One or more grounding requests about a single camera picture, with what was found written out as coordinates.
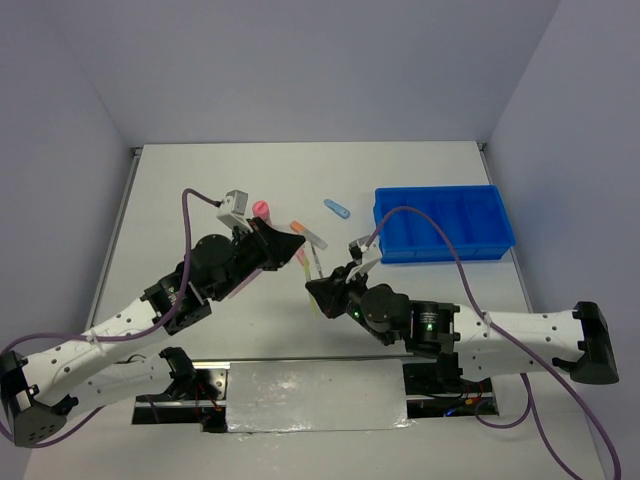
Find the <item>pink capped glue bottle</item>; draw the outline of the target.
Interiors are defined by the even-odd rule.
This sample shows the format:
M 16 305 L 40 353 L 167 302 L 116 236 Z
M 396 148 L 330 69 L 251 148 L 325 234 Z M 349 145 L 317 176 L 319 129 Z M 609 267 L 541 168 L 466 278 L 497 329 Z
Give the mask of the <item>pink capped glue bottle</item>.
M 254 217 L 260 218 L 267 225 L 272 226 L 270 207 L 266 201 L 256 201 L 252 205 L 252 214 Z

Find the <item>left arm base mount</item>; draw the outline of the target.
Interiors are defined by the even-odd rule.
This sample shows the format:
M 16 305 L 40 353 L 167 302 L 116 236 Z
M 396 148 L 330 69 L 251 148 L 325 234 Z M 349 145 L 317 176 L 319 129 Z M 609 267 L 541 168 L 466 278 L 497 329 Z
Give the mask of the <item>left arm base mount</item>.
M 131 423 L 136 426 L 189 425 L 201 432 L 228 432 L 226 420 L 229 362 L 194 361 L 197 380 L 191 391 L 175 399 L 169 394 L 138 396 Z

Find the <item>thin white pen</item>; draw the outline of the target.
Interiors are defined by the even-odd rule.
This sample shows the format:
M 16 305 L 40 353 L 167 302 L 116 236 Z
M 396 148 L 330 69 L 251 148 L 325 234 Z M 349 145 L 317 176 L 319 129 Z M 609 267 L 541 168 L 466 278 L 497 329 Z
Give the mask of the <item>thin white pen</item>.
M 321 262 L 317 253 L 317 249 L 316 246 L 311 243 L 311 251 L 312 251 L 312 256 L 314 259 L 314 264 L 315 264 L 315 268 L 318 274 L 319 279 L 324 278 L 324 274 L 323 274 L 323 270 L 322 270 L 322 266 L 321 266 Z

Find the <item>blue divided plastic bin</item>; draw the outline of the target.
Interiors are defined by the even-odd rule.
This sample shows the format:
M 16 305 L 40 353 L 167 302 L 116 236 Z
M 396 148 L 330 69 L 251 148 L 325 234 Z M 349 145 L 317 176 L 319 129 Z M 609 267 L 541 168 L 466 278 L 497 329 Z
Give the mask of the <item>blue divided plastic bin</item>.
M 414 208 L 394 214 L 378 236 L 384 264 L 452 262 L 439 227 L 462 261 L 501 259 L 516 244 L 504 203 L 494 185 L 378 188 L 374 194 L 376 223 L 396 207 Z

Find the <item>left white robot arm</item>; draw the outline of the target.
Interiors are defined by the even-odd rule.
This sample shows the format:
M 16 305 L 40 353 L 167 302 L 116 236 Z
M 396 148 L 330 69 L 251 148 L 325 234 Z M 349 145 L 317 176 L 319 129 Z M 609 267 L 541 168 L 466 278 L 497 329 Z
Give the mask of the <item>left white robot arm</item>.
M 189 396 L 200 380 L 180 347 L 143 359 L 147 346 L 195 325 L 258 270 L 285 266 L 304 244 L 301 235 L 260 218 L 233 236 L 203 237 L 175 271 L 98 326 L 40 353 L 1 356 L 1 402 L 17 447 L 35 448 L 77 415 L 128 396 Z

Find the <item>orange capped clear tube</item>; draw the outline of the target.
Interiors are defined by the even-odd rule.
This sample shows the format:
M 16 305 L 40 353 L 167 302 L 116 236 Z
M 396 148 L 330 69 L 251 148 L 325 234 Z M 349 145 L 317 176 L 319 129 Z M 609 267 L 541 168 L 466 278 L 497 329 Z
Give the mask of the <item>orange capped clear tube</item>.
M 319 248 L 321 250 L 326 250 L 327 249 L 328 244 L 322 238 L 320 238 L 318 235 L 316 235 L 314 232 L 309 230 L 307 227 L 305 227 L 300 222 L 292 221 L 290 223 L 290 228 L 295 233 L 304 236 L 305 239 L 307 241 L 309 241 L 313 246 L 315 246 L 315 247 L 317 247 L 317 248 Z

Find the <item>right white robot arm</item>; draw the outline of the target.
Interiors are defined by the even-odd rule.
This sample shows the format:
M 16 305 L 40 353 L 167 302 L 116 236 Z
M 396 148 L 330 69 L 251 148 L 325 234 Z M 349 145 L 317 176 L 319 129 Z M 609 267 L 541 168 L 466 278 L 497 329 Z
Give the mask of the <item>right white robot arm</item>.
M 385 346 L 434 361 L 436 383 L 457 391 L 466 382 L 551 368 L 581 384 L 619 380 L 607 322 L 597 304 L 549 313 L 488 312 L 412 300 L 387 284 L 368 286 L 353 263 L 305 288 L 325 317 L 347 315 Z

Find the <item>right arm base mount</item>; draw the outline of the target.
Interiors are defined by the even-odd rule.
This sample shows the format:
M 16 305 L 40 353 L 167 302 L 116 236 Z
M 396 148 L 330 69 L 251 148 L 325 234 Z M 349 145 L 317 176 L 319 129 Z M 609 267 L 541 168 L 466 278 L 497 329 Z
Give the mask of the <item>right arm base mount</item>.
M 409 419 L 472 417 L 475 411 L 498 414 L 490 379 L 441 381 L 436 364 L 428 362 L 403 361 L 402 371 Z

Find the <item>light blue eraser stick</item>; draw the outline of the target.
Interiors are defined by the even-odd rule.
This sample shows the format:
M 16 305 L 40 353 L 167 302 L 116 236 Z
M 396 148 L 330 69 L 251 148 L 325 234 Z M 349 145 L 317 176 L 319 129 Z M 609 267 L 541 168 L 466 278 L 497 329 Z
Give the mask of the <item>light blue eraser stick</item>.
M 324 200 L 324 205 L 330 211 L 332 211 L 334 214 L 336 214 L 337 216 L 339 216 L 342 219 L 348 219 L 351 216 L 351 212 L 347 208 L 343 207 L 342 205 L 340 205 L 339 203 L 337 203 L 334 200 L 325 199 Z

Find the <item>pink correction tape stick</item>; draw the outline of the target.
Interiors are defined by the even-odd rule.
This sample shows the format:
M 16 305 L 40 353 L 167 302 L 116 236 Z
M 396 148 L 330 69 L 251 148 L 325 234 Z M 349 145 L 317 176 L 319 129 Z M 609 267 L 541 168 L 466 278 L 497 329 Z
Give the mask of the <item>pink correction tape stick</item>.
M 306 255 L 304 247 L 299 248 L 296 251 L 295 256 L 296 256 L 296 259 L 298 260 L 298 262 L 300 263 L 300 265 L 302 267 L 309 267 L 310 266 L 309 259 L 308 259 L 307 255 Z

